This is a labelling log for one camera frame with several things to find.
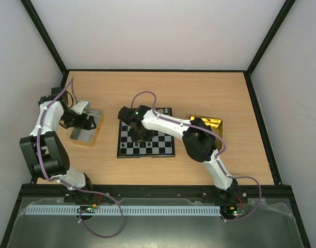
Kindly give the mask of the gold tin with black pieces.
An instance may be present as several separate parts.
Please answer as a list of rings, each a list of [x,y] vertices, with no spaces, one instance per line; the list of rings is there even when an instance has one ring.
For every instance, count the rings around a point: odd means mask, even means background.
[[[218,135],[220,138],[223,137],[223,121],[217,118],[190,115],[189,119],[194,120],[196,117],[200,118],[207,126],[210,126],[211,131]]]

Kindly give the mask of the black silver chess board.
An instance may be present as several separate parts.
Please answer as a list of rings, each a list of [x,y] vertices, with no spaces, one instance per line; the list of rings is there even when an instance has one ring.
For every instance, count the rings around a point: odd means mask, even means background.
[[[148,106],[140,105],[138,108],[122,107],[118,113],[119,133],[117,158],[143,158],[143,157],[174,157],[175,143],[173,136],[154,130],[154,137],[150,142],[133,142],[130,137],[130,123],[141,123],[141,118],[150,111]]]

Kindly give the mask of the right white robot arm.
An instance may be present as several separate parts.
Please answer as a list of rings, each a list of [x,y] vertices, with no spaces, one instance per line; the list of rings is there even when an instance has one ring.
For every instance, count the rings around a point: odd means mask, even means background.
[[[219,199],[227,203],[235,198],[238,182],[232,178],[220,158],[222,151],[217,148],[216,134],[202,119],[177,119],[144,105],[135,110],[124,106],[118,113],[118,119],[130,127],[133,142],[151,142],[156,131],[181,140],[187,155],[205,165],[213,178]]]

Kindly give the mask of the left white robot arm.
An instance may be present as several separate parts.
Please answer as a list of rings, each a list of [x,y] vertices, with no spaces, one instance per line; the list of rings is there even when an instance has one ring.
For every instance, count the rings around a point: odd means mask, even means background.
[[[70,165],[69,156],[57,135],[64,129],[96,131],[97,123],[87,113],[89,102],[79,102],[74,108],[68,106],[68,93],[54,87],[51,94],[40,98],[40,114],[29,136],[20,139],[20,148],[32,177],[57,181],[68,190],[91,191],[89,177]]]

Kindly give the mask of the silver gold tin lid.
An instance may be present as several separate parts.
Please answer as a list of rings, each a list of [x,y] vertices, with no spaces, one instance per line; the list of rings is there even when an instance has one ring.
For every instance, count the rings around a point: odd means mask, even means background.
[[[84,114],[86,114],[84,125],[81,128],[73,128],[70,139],[79,145],[93,146],[103,122],[103,111],[88,108],[84,110]]]

